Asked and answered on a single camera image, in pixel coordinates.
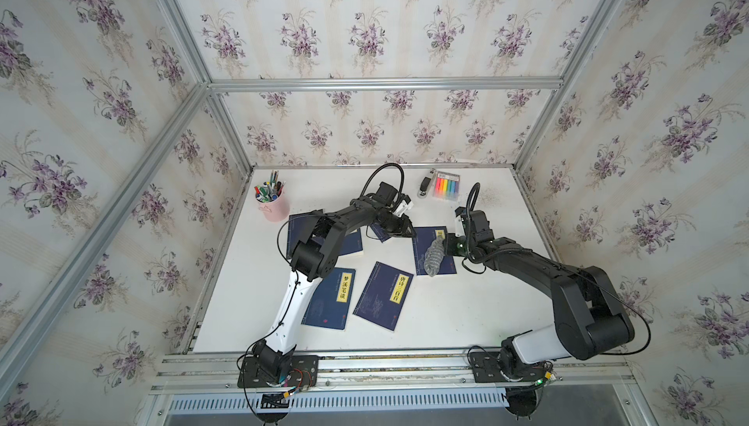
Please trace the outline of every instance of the blue book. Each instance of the blue book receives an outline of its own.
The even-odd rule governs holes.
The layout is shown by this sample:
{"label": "blue book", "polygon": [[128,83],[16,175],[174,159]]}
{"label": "blue book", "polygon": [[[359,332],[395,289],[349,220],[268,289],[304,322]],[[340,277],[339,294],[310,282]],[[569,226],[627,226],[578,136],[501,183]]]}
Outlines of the blue book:
{"label": "blue book", "polygon": [[[311,213],[298,213],[297,215],[289,215],[289,218],[294,218],[288,223],[288,234],[286,236],[286,258],[291,258],[291,243],[299,237],[302,232],[302,226],[308,222],[305,218],[295,218],[296,216],[307,216]],[[313,237],[312,240],[315,243],[322,245],[325,240],[321,237]],[[341,245],[341,253],[339,255],[364,254],[364,246],[362,244],[362,230],[361,228],[356,231],[349,233],[344,239]]]}
{"label": "blue book", "polygon": [[336,330],[346,328],[353,277],[356,274],[353,269],[334,268],[314,290],[302,323]]}
{"label": "blue book", "polygon": [[380,225],[369,225],[369,228],[372,229],[372,232],[377,236],[381,243],[384,243],[391,237]]}
{"label": "blue book", "polygon": [[411,273],[377,262],[369,275],[357,307],[353,309],[353,315],[388,330],[395,330],[413,276]]}
{"label": "blue book", "polygon": [[[437,238],[437,234],[447,239],[447,227],[445,226],[432,226],[432,227],[415,227],[414,237],[411,238],[411,243],[414,244],[414,260],[417,264],[417,275],[426,275],[427,272],[424,270],[424,257],[426,256],[426,250],[429,249],[431,243]],[[440,264],[440,271],[438,275],[452,275],[457,274],[458,270],[455,269],[455,260],[452,255],[445,255]]]}

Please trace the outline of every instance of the tabletop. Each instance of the tabletop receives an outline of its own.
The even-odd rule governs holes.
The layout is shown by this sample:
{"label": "tabletop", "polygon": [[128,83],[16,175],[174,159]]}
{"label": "tabletop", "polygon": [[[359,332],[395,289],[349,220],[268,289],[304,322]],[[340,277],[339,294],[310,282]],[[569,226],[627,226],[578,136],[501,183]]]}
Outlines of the tabletop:
{"label": "tabletop", "polygon": [[[508,168],[464,168],[443,170],[460,176],[458,201],[431,196],[417,197],[417,189],[429,168],[405,169],[403,192],[414,201],[407,212],[414,226],[447,226],[454,232],[454,209],[465,205],[473,183],[481,183],[475,209],[486,213],[495,237],[506,236],[548,257],[541,236]],[[291,213],[322,208],[333,212],[359,197],[374,168],[284,169],[279,180]],[[258,185],[270,171],[256,169],[251,186]],[[369,186],[376,192],[380,181],[398,187],[395,168],[383,169]],[[276,248],[276,234],[283,221],[268,222],[257,209],[254,194],[247,195],[231,237],[219,278],[203,318],[195,353],[244,351],[264,336],[273,322],[286,291],[288,264]],[[351,290],[351,307],[345,330],[302,326],[297,351],[397,350],[471,346],[498,346],[503,339],[554,321],[551,300],[522,281],[492,270],[474,275],[454,257],[457,275],[414,276],[403,302],[394,332],[354,316],[375,262],[416,274],[411,239],[391,238],[381,243],[366,237],[362,228],[363,255],[342,256],[336,266],[356,272]],[[286,250],[286,229],[281,249]],[[481,266],[468,265],[481,271]]]}

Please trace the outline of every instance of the floral wallpaper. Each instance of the floral wallpaper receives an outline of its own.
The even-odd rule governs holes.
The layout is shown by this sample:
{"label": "floral wallpaper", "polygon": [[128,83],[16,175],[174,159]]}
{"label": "floral wallpaper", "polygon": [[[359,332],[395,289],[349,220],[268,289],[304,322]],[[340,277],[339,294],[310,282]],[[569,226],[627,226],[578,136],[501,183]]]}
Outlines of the floral wallpaper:
{"label": "floral wallpaper", "polygon": [[549,91],[223,96],[254,164],[513,163]]}
{"label": "floral wallpaper", "polygon": [[747,3],[625,0],[521,171],[563,260],[651,323],[626,359],[660,424],[749,413]]}
{"label": "floral wallpaper", "polygon": [[558,75],[599,0],[179,1],[220,79]]}
{"label": "floral wallpaper", "polygon": [[[195,80],[154,0],[0,1],[5,344]],[[199,112],[2,399],[0,424],[133,422],[153,362],[179,345],[238,195],[226,148]],[[195,207],[183,206],[191,196]]]}

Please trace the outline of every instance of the vent grille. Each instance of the vent grille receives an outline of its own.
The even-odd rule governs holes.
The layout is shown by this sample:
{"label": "vent grille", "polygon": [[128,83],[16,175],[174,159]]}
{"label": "vent grille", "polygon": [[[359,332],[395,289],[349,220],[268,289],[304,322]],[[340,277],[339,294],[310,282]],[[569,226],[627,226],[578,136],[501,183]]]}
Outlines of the vent grille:
{"label": "vent grille", "polygon": [[[279,412],[260,406],[261,394],[248,393],[257,412]],[[435,410],[440,408],[491,408],[508,406],[504,388],[376,390],[305,392],[289,399],[288,412],[344,412],[385,410]],[[249,412],[243,393],[174,395],[169,412],[200,415]]]}

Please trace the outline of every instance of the pen holder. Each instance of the pen holder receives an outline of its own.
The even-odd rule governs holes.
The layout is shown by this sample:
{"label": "pen holder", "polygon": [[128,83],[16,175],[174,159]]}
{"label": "pen holder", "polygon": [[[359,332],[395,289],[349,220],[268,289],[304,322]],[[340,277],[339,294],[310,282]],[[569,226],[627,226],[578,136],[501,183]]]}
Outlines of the pen holder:
{"label": "pen holder", "polygon": [[286,200],[286,194],[281,191],[276,200],[272,202],[263,203],[257,202],[257,209],[259,209],[265,215],[265,219],[269,222],[280,222],[288,216],[288,201]]}

